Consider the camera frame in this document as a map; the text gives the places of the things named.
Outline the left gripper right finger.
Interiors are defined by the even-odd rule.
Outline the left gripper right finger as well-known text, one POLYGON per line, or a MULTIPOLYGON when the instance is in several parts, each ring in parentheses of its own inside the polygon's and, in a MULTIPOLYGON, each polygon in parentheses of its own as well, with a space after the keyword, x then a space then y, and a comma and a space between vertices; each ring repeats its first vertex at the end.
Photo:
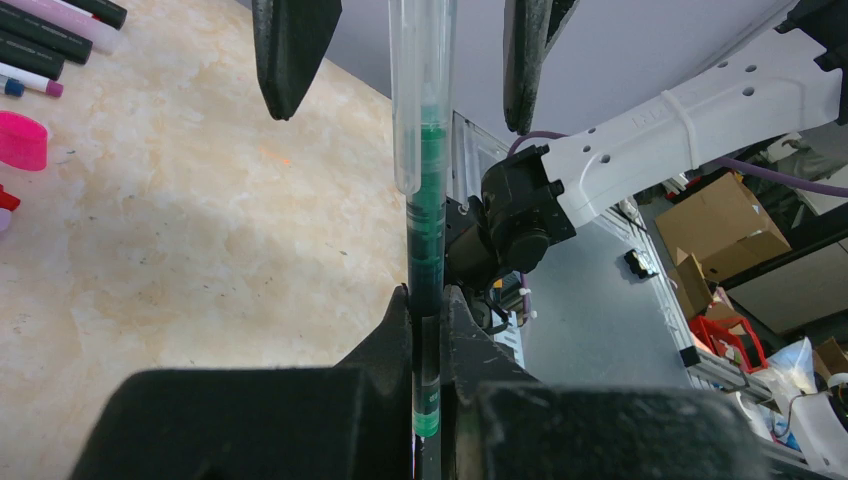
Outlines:
POLYGON ((768 479, 742 414, 692 389, 548 385, 443 292, 441 475, 445 479, 768 479))

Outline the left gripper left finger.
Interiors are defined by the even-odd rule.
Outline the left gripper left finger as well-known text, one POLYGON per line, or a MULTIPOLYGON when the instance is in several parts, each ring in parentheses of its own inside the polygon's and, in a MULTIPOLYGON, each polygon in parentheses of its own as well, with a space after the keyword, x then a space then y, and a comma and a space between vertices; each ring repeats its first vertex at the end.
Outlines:
POLYGON ((155 369, 106 402, 75 479, 409 479, 411 325, 397 287, 331 367, 155 369))

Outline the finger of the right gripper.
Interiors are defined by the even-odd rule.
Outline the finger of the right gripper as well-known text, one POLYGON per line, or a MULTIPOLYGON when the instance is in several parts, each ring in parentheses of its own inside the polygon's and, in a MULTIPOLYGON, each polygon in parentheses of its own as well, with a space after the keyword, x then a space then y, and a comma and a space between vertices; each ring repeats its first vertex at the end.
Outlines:
POLYGON ((530 132, 543 63, 578 0, 507 0, 503 33, 503 111, 507 128, 530 132))
POLYGON ((340 0, 254 0, 259 87, 275 120, 293 117, 308 92, 342 14, 340 0))

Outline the clear gel pen cap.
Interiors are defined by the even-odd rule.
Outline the clear gel pen cap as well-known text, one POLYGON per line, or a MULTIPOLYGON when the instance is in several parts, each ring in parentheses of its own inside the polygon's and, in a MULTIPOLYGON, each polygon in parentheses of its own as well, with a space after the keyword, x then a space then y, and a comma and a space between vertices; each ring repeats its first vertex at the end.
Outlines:
POLYGON ((388 3, 394 179, 406 196, 450 166, 456 5, 388 3))

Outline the pale purple highlighter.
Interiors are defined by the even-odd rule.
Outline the pale purple highlighter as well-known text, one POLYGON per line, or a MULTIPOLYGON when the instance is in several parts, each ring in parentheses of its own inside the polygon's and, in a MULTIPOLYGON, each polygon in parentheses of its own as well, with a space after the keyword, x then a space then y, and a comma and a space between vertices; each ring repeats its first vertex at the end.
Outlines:
POLYGON ((118 30, 57 1, 7 0, 6 4, 90 40, 93 47, 102 53, 113 53, 122 40, 118 30))

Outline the black highlighter orange cap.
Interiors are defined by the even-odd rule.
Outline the black highlighter orange cap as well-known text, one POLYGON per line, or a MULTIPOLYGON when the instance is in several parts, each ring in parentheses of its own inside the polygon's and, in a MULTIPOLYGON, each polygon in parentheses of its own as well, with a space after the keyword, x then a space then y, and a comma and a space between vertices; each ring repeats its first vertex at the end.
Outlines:
POLYGON ((1 3, 1 29, 79 65, 88 62, 93 49, 90 40, 4 2, 1 3))

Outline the white marker magenta end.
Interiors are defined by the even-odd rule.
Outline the white marker magenta end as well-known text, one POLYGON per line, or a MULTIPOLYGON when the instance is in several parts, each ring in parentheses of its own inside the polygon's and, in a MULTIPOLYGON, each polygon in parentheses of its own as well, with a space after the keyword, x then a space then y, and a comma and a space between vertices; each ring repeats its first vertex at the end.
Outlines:
POLYGON ((1 75, 18 81, 28 89, 51 97, 59 98, 64 93, 64 86, 61 83, 5 63, 1 64, 1 75))

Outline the black highlighter blue tip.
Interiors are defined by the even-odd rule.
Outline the black highlighter blue tip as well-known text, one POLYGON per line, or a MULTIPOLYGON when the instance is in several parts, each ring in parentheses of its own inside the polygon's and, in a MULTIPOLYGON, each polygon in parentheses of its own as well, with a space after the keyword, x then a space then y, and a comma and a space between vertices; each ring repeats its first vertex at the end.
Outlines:
POLYGON ((65 57, 2 30, 1 62, 58 81, 63 71, 65 57))

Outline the red marker cap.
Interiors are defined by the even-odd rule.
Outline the red marker cap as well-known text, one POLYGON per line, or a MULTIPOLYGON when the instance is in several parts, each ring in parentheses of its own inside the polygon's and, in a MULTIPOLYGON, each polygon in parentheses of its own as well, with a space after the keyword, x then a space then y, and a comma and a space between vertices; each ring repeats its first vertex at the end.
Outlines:
POLYGON ((0 208, 10 212, 15 211, 21 204, 21 200, 6 192, 3 185, 0 185, 0 208))

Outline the black highlighter pink cap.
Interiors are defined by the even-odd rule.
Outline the black highlighter pink cap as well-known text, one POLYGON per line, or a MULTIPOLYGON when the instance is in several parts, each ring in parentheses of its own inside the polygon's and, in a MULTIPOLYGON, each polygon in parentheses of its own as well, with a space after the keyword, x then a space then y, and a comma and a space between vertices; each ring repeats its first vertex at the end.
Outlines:
POLYGON ((126 8, 111 0, 67 0, 67 3, 85 10, 116 30, 123 28, 128 15, 126 8))

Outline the black gel pen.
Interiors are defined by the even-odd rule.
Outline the black gel pen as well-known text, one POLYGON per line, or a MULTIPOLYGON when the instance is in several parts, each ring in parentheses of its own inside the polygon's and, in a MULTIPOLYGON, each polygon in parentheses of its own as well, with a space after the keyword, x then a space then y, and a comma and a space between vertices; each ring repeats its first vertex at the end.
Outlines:
POLYGON ((426 443, 440 428, 440 310, 444 285, 444 235, 447 169, 446 122, 421 126, 421 186, 406 199, 408 311, 413 328, 412 427, 413 477, 440 473, 426 443))

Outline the pale purple highlighter cap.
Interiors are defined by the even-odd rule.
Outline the pale purple highlighter cap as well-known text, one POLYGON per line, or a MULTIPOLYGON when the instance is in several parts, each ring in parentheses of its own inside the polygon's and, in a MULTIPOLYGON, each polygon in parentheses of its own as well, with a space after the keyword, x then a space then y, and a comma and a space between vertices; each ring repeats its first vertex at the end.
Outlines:
POLYGON ((10 210, 1 208, 0 209, 0 232, 4 232, 8 229, 12 219, 12 212, 10 210))

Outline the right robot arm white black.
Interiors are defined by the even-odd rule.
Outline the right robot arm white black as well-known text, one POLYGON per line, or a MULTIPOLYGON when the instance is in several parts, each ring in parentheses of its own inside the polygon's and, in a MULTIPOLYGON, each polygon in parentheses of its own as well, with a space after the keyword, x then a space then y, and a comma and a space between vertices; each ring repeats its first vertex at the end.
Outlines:
POLYGON ((394 180, 409 206, 414 290, 444 273, 482 289, 625 197, 774 136, 847 121, 847 5, 801 1, 720 64, 589 130, 508 155, 449 230, 456 5, 389 5, 394 180))

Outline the red plastic item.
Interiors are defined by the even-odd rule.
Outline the red plastic item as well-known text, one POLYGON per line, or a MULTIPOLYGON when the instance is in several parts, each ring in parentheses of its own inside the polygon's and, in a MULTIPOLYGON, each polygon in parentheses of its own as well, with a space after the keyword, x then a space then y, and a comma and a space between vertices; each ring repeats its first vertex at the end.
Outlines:
POLYGON ((754 373, 769 367, 759 337, 744 317, 721 320, 698 315, 688 321, 690 332, 708 351, 728 360, 744 373, 754 373))

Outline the cardboard box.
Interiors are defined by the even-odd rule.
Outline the cardboard box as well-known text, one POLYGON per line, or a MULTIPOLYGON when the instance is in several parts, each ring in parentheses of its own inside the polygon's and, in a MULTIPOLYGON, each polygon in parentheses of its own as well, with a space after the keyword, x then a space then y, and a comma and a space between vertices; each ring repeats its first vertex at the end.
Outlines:
POLYGON ((710 287, 791 251, 755 195, 726 173, 655 219, 674 261, 668 276, 686 319, 708 309, 710 287))

